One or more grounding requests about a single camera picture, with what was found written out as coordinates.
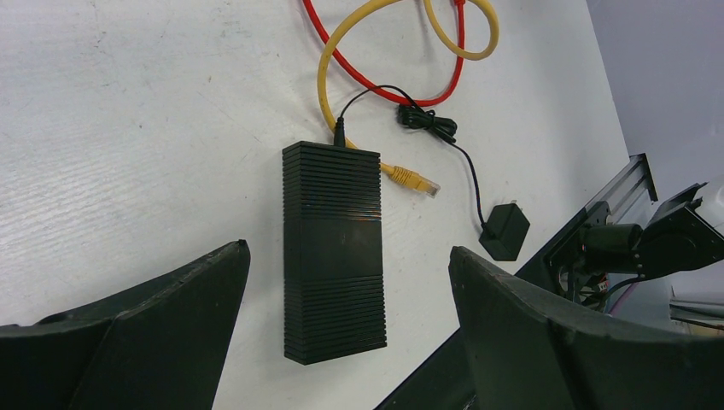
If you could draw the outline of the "small black wall plug adapter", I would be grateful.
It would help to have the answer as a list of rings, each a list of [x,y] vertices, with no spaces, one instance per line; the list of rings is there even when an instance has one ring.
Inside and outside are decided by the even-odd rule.
[[[479,243],[495,261],[516,261],[529,227],[528,218],[515,202],[496,205],[483,225]]]

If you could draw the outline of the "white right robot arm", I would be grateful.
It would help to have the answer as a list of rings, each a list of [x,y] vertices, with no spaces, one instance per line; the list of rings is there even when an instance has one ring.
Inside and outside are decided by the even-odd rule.
[[[652,280],[723,260],[723,177],[694,184],[659,206],[646,226],[587,227],[577,249],[587,272]]]

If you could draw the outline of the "black ribbed power adapter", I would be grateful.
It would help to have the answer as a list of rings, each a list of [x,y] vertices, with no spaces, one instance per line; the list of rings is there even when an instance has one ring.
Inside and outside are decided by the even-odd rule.
[[[301,141],[282,161],[284,356],[386,347],[378,153]]]

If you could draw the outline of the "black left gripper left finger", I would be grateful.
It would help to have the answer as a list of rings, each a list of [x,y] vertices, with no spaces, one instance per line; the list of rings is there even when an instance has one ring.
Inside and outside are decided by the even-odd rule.
[[[250,261],[237,240],[34,325],[4,325],[2,408],[211,408]]]

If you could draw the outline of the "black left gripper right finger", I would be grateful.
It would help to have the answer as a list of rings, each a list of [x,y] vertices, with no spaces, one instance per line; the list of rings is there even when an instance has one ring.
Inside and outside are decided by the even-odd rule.
[[[542,311],[589,383],[596,409],[722,408],[721,338],[655,329],[577,306],[578,312]]]

